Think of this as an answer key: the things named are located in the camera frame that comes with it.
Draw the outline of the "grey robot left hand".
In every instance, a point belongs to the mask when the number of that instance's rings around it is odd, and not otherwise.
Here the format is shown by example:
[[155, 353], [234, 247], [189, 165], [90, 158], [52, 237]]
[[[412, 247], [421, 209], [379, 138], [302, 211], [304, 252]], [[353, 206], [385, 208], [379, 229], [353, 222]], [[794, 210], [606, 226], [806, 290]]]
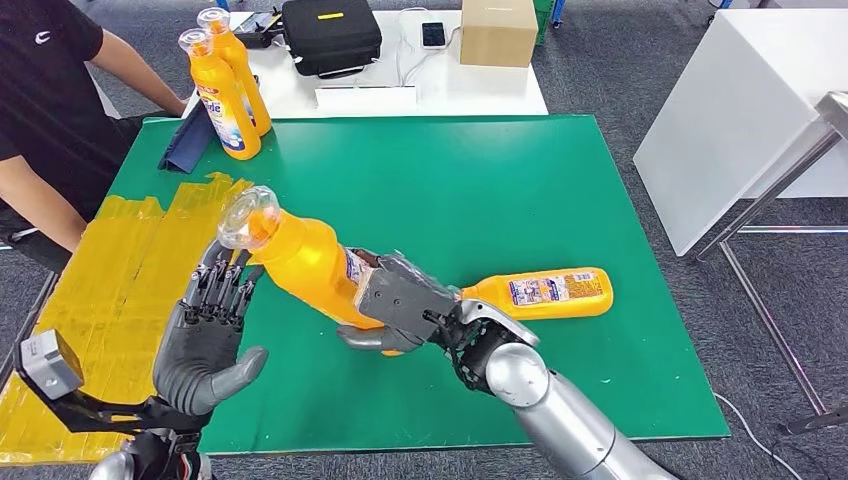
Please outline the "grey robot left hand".
[[247, 266], [250, 254], [236, 255], [212, 241], [176, 302], [153, 367], [157, 394], [191, 416], [212, 412], [251, 384], [268, 351], [240, 352], [244, 321], [262, 266]]

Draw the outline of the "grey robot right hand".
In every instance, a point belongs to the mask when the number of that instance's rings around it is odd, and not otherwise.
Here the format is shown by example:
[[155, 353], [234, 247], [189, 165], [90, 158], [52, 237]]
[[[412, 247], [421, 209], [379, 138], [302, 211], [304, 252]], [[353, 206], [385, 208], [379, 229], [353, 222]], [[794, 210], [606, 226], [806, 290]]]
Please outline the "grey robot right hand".
[[360, 264], [354, 309], [380, 325], [342, 325], [337, 335], [354, 349], [385, 354], [406, 353], [432, 341], [436, 321], [451, 313], [459, 289], [440, 283], [400, 253], [377, 255], [354, 248], [347, 254]]

